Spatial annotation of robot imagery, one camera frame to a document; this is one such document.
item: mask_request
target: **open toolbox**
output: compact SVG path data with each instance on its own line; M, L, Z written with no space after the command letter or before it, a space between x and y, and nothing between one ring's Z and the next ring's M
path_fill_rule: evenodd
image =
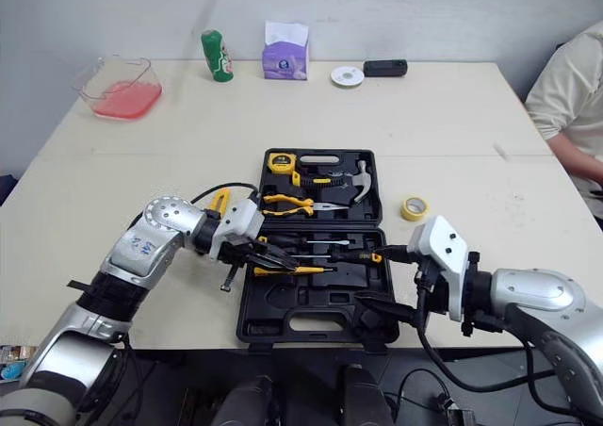
M260 238L298 255L301 266L325 271L265 274L248 266L238 338L250 343L252 352L269 352L279 342L361 343L367 352L384 352L385 343L398 338L397 322L364 308L354 293L369 289L393 299L389 264L338 257L354 251L370 254L386 244L377 228L382 207L372 152L267 150L260 192L266 216ZM284 196L344 207L309 211L306 203L295 205Z

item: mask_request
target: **purple tissue box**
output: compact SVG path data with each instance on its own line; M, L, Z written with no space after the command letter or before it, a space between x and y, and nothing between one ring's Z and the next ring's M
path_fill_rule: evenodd
M308 64L308 41L304 46L278 41L268 44L262 53L266 79L307 80Z

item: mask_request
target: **black remote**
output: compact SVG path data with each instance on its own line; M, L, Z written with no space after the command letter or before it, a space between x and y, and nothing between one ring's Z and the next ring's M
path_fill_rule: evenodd
M363 65L365 77L401 77L408 71L406 60L368 60Z

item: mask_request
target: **white table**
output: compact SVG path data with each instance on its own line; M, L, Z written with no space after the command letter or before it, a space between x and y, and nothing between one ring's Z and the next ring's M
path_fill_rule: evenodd
M264 81L257 63L238 63L236 81L220 85L201 62L183 72L156 62L164 95L132 123L94 118L78 101L0 208L0 342L39 343L78 296L66 283L90 280L150 199L257 183L271 146L372 149L390 243L408 241L415 225L399 206L419 194L482 252L484 270L560 270L603 303L603 237L495 65L411 64L407 78L368 79L357 90L330 85L335 65L313 63L304 83ZM135 317L136 346L245 346L235 335L242 277L225 294L226 272L181 251ZM392 272L397 299L413 303L413 268ZM435 315L428 333L437 346L516 344L464 338L459 324ZM401 327L394 346L418 346L415 332Z

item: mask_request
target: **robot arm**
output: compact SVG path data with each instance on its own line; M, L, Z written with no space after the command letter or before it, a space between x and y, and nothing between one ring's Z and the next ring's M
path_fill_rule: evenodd
M177 197L150 202L91 284L69 283L83 293L41 343L20 389L0 399L0 424L69 425L77 411L90 410L119 370L121 353L114 344L124 340L140 303L180 248L232 264L233 276L250 261L268 269L294 269L293 258L255 240L263 220L251 198L221 219Z
M589 424L603 424L603 310L576 281L552 270L479 271L479 254L469 252L441 216L417 227L408 246L388 246L380 253L418 264L417 309L366 292L357 295L359 302L409 322L424 346L430 311L448 312L466 336L474 328L504 330L525 345L530 342L552 365L575 412L584 413ZM435 363L443 365L441 359Z

